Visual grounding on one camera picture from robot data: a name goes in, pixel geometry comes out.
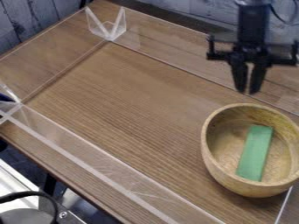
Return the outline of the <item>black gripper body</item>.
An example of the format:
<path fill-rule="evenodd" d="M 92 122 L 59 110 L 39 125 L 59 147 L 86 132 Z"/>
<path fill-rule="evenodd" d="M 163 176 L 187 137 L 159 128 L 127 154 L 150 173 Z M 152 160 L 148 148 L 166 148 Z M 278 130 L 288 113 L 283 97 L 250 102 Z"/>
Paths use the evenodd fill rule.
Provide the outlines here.
<path fill-rule="evenodd" d="M 296 65 L 298 41 L 275 44 L 270 38 L 271 3 L 236 3 L 238 30 L 226 38 L 208 36 L 208 60 L 224 60 L 231 66 L 247 63 Z"/>

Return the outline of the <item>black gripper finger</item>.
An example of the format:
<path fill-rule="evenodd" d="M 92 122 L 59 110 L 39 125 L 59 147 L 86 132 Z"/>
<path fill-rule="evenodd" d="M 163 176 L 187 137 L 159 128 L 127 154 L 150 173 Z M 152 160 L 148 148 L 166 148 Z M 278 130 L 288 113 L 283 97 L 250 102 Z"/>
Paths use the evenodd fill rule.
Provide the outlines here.
<path fill-rule="evenodd" d="M 248 65 L 242 55 L 231 55 L 228 64 L 231 66 L 235 89 L 243 93 L 248 81 Z"/>
<path fill-rule="evenodd" d="M 251 79 L 250 79 L 250 90 L 248 92 L 254 95 L 259 92 L 263 81 L 267 75 L 267 69 L 271 66 L 267 60 L 259 60 L 255 62 Z"/>

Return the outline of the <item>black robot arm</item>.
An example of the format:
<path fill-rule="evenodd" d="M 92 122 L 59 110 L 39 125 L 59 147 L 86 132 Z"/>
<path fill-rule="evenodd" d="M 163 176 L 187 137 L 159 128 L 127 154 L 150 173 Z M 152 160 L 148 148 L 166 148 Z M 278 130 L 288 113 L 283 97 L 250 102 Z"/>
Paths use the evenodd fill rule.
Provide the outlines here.
<path fill-rule="evenodd" d="M 238 29 L 231 39 L 207 37 L 207 60 L 226 61 L 231 68 L 235 89 L 251 95 L 260 91 L 272 65 L 292 66 L 298 64 L 299 40 L 275 43 L 270 37 L 270 13 L 287 25 L 299 11 L 294 0 L 294 15 L 284 21 L 272 6 L 272 0 L 235 0 L 238 6 Z"/>

